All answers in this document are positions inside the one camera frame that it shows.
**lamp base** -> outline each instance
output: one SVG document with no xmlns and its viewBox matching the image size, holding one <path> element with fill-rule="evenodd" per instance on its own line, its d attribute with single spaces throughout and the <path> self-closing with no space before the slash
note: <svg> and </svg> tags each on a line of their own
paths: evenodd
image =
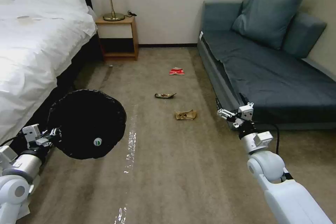
<svg viewBox="0 0 336 224">
<path fill-rule="evenodd" d="M 125 19 L 125 15 L 121 13 L 114 13 L 114 15 L 112 13 L 108 13 L 103 16 L 103 19 L 105 21 L 120 21 Z"/>
</svg>

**sofa armrest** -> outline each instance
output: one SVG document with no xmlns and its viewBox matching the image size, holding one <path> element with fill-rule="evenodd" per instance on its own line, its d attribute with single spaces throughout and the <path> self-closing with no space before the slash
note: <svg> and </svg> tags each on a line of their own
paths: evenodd
<svg viewBox="0 0 336 224">
<path fill-rule="evenodd" d="M 306 58 L 326 26 L 325 22 L 316 17 L 305 13 L 296 14 L 288 26 L 283 51 L 296 58 Z"/>
<path fill-rule="evenodd" d="M 241 2 L 204 1 L 201 30 L 230 30 L 241 6 Z"/>
</svg>

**white bedsheet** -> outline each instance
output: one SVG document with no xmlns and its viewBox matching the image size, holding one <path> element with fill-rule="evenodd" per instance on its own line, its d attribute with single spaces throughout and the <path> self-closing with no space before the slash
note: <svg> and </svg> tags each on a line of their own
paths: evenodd
<svg viewBox="0 0 336 224">
<path fill-rule="evenodd" d="M 89 14 L 0 5 L 0 142 L 26 124 L 95 33 Z"/>
</svg>

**black bed frame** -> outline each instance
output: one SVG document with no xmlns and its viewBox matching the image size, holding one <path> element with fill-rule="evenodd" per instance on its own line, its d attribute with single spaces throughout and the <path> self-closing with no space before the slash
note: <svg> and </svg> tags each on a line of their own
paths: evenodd
<svg viewBox="0 0 336 224">
<path fill-rule="evenodd" d="M 86 4 L 92 8 L 91 0 L 85 1 Z M 103 54 L 99 44 L 98 35 L 96 34 L 73 57 L 71 60 L 71 65 L 60 76 L 57 77 L 57 87 L 52 90 L 48 98 L 26 123 L 26 126 L 39 124 L 40 129 L 46 129 L 50 107 L 54 102 L 63 98 L 74 86 L 74 81 L 86 62 L 102 60 Z M 20 154 L 22 151 L 27 149 L 27 143 L 22 139 L 16 139 L 10 144 L 10 147 L 17 154 Z"/>
</svg>

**nightstand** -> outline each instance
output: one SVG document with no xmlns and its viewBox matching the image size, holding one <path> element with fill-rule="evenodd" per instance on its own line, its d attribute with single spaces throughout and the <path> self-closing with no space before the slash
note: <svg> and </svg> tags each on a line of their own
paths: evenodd
<svg viewBox="0 0 336 224">
<path fill-rule="evenodd" d="M 135 17 L 121 21 L 96 20 L 104 60 L 138 60 L 139 42 Z"/>
</svg>

